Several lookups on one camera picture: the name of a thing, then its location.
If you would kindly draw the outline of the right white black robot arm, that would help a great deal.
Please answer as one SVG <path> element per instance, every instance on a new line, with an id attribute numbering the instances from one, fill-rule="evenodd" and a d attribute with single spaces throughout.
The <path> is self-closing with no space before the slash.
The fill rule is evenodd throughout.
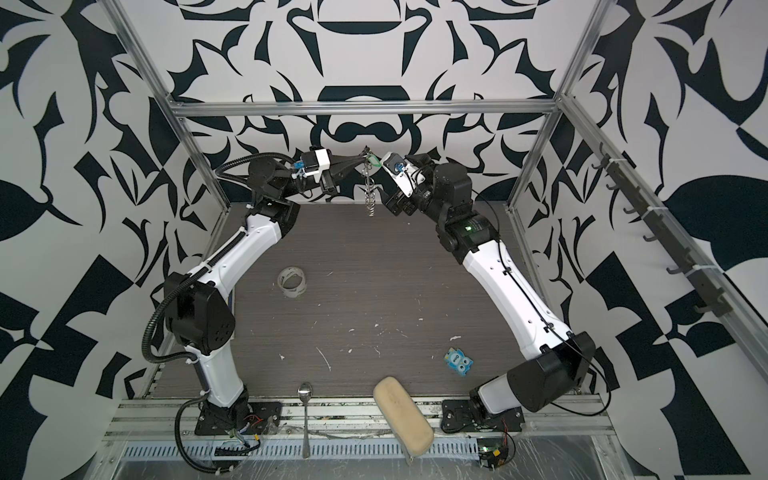
<path id="1" fill-rule="evenodd" d="M 471 392 L 478 414 L 537 412 L 579 387 L 595 354 L 593 339 L 560 320 L 516 267 L 498 228 L 475 209 L 466 168 L 390 153 L 381 169 L 396 185 L 382 198 L 386 208 L 434 222 L 440 244 L 483 287 L 523 354 L 523 363 Z"/>

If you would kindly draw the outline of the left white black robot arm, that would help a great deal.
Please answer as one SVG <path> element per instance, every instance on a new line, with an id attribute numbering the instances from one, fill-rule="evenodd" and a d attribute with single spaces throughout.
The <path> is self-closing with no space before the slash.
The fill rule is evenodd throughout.
<path id="1" fill-rule="evenodd" d="M 239 229 L 210 257 L 186 274 L 172 274 L 151 325 L 164 326 L 180 345 L 162 362 L 182 359 L 192 365 L 201 385 L 203 414 L 228 428 L 241 429 L 250 414 L 247 388 L 237 373 L 232 339 L 236 320 L 227 300 L 255 262 L 293 228 L 300 206 L 292 196 L 319 188 L 335 196 L 338 184 L 370 151 L 352 156 L 314 149 L 298 158 L 263 152 L 227 161 L 218 178 L 244 184 L 251 192 Z"/>

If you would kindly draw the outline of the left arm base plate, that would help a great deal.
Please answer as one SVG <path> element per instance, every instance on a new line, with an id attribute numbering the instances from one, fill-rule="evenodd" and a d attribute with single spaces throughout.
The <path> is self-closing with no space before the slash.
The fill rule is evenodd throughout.
<path id="1" fill-rule="evenodd" d="M 228 408 L 204 401 L 194 433 L 198 436 L 224 435 L 233 429 L 243 435 L 274 433 L 281 423 L 282 407 L 278 401 L 241 401 Z"/>

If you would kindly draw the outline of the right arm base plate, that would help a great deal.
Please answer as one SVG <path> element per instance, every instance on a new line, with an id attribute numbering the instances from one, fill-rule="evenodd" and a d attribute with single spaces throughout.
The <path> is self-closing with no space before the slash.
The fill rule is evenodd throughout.
<path id="1" fill-rule="evenodd" d="M 521 432 L 525 421 L 521 408 L 489 414 L 471 399 L 445 399 L 441 402 L 440 429 L 446 434 L 470 432 Z"/>

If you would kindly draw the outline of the green key tag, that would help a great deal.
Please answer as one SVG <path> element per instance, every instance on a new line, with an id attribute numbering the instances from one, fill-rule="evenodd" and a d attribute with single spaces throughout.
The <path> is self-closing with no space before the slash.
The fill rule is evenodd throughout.
<path id="1" fill-rule="evenodd" d="M 366 156 L 367 161 L 374 167 L 381 167 L 381 160 L 374 154 Z"/>

